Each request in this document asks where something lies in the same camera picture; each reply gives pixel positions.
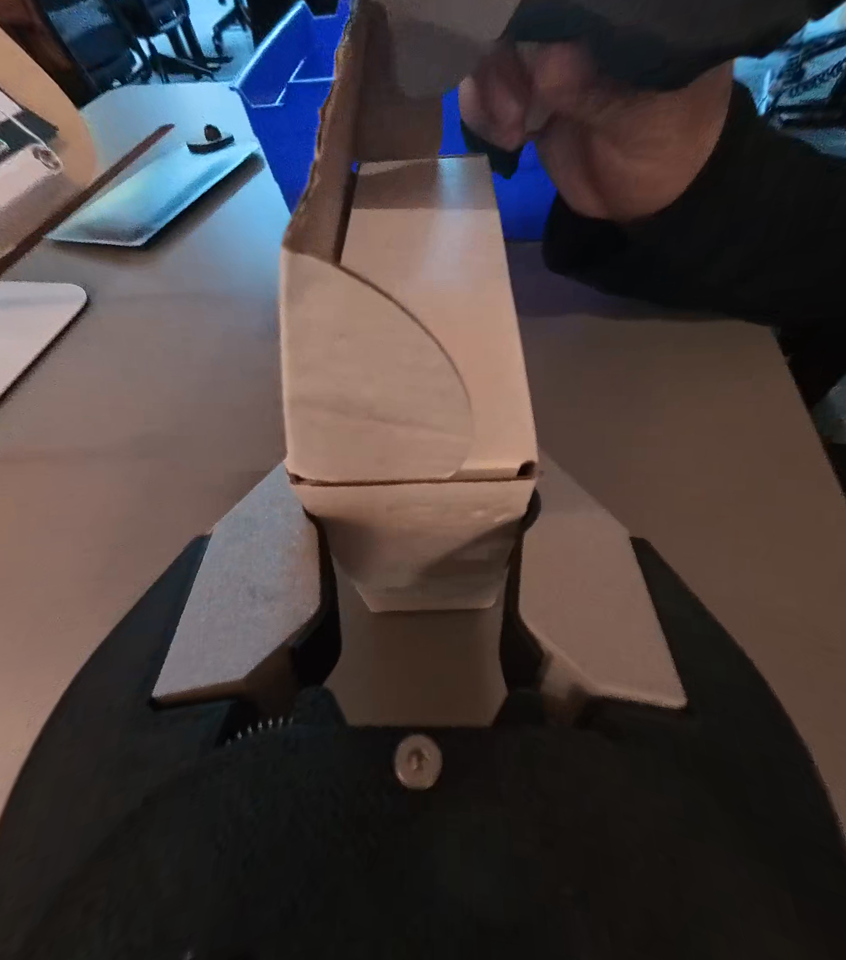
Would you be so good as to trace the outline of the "grey flat pouch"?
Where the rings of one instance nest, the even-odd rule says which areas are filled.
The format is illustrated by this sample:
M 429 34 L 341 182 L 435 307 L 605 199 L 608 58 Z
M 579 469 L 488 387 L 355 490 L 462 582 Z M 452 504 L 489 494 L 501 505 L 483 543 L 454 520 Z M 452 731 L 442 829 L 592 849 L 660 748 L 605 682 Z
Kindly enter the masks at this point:
M 255 139 L 237 139 L 226 150 L 193 155 L 177 145 L 147 161 L 120 183 L 84 203 L 46 235 L 55 243 L 141 248 L 252 159 Z

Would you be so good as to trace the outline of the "person's right hand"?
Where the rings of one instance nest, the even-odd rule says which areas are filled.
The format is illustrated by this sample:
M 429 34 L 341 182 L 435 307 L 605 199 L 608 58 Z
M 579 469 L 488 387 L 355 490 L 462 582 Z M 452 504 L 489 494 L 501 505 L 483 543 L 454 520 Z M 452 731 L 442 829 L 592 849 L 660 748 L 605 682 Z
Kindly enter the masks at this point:
M 575 213 L 616 223 L 665 209 L 705 168 L 727 122 L 729 60 L 675 90 L 604 75 L 580 41 L 500 43 L 458 87 L 462 122 L 505 151 L 531 142 Z

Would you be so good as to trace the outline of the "person's right forearm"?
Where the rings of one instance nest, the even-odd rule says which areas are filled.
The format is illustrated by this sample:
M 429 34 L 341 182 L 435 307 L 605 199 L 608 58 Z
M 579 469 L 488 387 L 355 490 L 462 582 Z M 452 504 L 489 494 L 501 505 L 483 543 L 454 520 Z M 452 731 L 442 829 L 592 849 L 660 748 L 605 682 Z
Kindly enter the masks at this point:
M 614 223 L 558 197 L 542 255 L 609 295 L 775 329 L 811 402 L 846 373 L 846 157 L 769 126 L 740 83 L 679 198 Z

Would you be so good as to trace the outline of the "blue plastic bin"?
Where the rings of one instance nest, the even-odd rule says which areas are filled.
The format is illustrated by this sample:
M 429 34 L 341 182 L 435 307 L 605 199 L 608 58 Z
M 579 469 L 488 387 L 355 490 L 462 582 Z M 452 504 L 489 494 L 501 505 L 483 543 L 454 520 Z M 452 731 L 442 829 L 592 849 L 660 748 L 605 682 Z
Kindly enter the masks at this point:
M 297 2 L 258 45 L 234 83 L 263 157 L 289 212 L 302 197 L 316 150 L 320 111 L 331 85 L 336 49 L 350 3 L 313 13 Z M 557 191 L 536 149 L 522 151 L 516 172 L 493 174 L 504 238 L 541 240 Z

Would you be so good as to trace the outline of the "black office chair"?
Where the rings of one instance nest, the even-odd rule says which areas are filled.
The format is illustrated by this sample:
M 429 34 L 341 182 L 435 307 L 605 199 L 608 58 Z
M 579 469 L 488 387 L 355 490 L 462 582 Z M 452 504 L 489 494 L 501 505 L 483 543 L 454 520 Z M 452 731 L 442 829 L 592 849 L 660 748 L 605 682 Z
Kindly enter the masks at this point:
M 153 77 L 135 35 L 110 2 L 38 1 L 49 29 L 95 92 Z
M 228 55 L 204 52 L 187 1 L 126 2 L 125 11 L 148 66 L 163 84 L 175 76 L 213 80 L 232 62 Z

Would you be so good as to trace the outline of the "instruction sheet on stand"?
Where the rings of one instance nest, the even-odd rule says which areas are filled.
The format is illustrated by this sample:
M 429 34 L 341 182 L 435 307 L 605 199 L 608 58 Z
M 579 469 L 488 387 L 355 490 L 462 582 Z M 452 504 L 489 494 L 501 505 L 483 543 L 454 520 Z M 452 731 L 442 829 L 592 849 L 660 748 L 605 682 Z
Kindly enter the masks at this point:
M 0 124 L 1 263 L 39 242 L 99 167 L 81 114 L 1 28 L 0 90 L 21 107 Z M 0 399 L 86 303 L 78 285 L 0 281 Z

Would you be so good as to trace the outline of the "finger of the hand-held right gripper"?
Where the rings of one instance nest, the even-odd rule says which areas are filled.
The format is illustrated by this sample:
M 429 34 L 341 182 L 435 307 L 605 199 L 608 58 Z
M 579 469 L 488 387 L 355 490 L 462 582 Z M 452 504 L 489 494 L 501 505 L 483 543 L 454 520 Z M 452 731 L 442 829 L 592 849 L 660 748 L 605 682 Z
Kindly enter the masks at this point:
M 411 99 L 444 94 L 468 76 L 512 21 L 518 1 L 390 1 L 396 82 Z

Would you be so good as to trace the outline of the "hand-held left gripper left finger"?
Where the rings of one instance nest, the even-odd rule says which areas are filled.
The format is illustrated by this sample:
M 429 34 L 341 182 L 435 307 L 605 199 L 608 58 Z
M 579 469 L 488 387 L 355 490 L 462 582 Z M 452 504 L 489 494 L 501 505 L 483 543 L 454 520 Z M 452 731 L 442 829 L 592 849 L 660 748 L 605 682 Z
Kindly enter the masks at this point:
M 325 684 L 341 653 L 325 535 L 279 463 L 209 534 L 152 698 L 286 710 Z

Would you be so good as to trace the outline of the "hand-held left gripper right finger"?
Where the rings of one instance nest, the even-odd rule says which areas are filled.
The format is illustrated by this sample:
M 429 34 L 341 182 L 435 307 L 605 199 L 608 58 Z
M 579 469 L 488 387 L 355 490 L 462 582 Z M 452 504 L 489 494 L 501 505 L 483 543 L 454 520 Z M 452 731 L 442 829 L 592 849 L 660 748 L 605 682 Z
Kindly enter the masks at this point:
M 560 721 L 609 704 L 688 704 L 629 530 L 546 455 L 510 563 L 500 652 L 507 686 L 539 694 Z

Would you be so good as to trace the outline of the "white cardboard mailer box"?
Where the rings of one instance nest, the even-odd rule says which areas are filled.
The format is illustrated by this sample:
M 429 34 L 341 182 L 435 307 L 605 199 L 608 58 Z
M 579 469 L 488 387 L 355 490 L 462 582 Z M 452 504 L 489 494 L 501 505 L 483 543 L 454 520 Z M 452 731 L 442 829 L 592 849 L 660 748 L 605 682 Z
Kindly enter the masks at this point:
M 390 2 L 353 3 L 333 67 L 281 250 L 285 469 L 372 612 L 486 609 L 538 463 L 489 161 L 440 154 Z

